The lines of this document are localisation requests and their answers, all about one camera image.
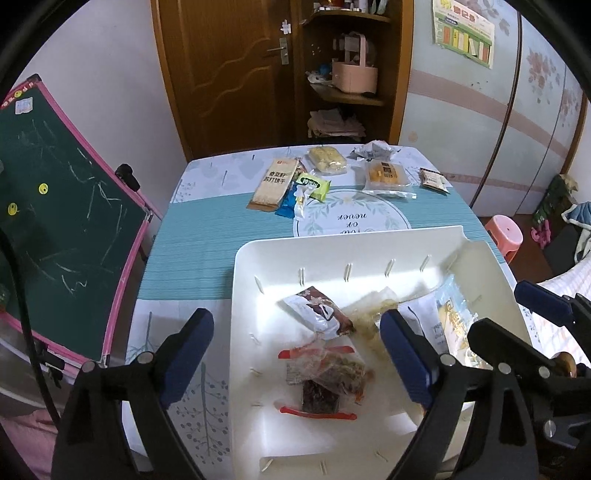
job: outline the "pile of paper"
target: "pile of paper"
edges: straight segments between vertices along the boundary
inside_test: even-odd
[[[308,120],[308,136],[314,137],[353,137],[360,139],[365,136],[365,128],[355,116],[343,120],[338,109],[318,110],[310,112]]]

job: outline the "pink plastic stool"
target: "pink plastic stool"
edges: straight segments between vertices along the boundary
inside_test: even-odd
[[[486,224],[485,229],[507,263],[511,263],[523,243],[523,234],[517,224],[505,215],[495,215]]]

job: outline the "table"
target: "table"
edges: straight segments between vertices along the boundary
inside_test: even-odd
[[[356,146],[334,145],[345,157]],[[212,344],[183,399],[168,410],[207,479],[233,478],[228,421],[232,273],[236,252],[245,243],[341,233],[350,231],[355,223],[351,220],[356,219],[355,227],[361,231],[462,225],[470,240],[488,242],[507,281],[515,287],[507,263],[457,192],[449,186],[450,194],[445,196],[419,186],[419,169],[436,169],[415,148],[399,147],[393,158],[409,175],[417,192],[414,200],[380,200],[372,202],[371,211],[365,211],[364,202],[358,201],[365,195],[359,193],[365,183],[360,163],[361,168],[350,168],[346,174],[330,178],[327,202],[308,206],[302,223],[246,208],[274,158],[304,157],[304,164],[311,169],[305,158],[309,148],[270,148],[192,161],[175,189],[150,253],[135,305],[126,361],[131,362],[142,351],[155,351],[168,335],[181,329],[196,308],[212,312]],[[528,310],[522,312],[532,344],[539,349],[531,315]],[[128,406],[123,420],[130,447],[145,453]]]

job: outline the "metal screw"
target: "metal screw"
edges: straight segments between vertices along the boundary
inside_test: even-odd
[[[546,438],[551,439],[555,433],[556,433],[556,424],[554,423],[553,420],[547,420],[544,423],[544,435],[546,435]]]
[[[456,359],[453,358],[449,353],[444,353],[442,356],[439,357],[443,365],[451,367],[456,363]]]
[[[538,373],[542,378],[548,378],[550,376],[550,370],[548,370],[548,367],[545,367],[544,365],[538,369]]]
[[[141,352],[138,355],[138,363],[145,365],[149,364],[154,359],[154,354],[152,352]]]
[[[505,363],[500,363],[498,368],[499,372],[504,375],[509,375],[511,373],[511,367]]]
[[[84,364],[82,365],[82,371],[85,374],[92,372],[95,369],[95,365],[96,363],[94,363],[92,360],[88,360],[87,362],[84,362]]]

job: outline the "door handle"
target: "door handle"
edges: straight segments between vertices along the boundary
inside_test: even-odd
[[[281,64],[290,64],[290,53],[287,46],[287,38],[281,37],[279,39],[279,46],[277,48],[268,48],[267,51],[280,51],[281,52]]]

